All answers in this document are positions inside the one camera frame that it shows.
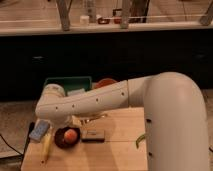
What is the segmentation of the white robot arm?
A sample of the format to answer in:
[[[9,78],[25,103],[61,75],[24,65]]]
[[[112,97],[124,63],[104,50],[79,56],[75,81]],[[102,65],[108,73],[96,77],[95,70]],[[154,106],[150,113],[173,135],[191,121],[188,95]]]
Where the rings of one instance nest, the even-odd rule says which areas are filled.
[[[149,171],[210,171],[205,101],[197,84],[177,72],[116,82],[65,97],[57,84],[43,89],[35,113],[45,120],[142,107]]]

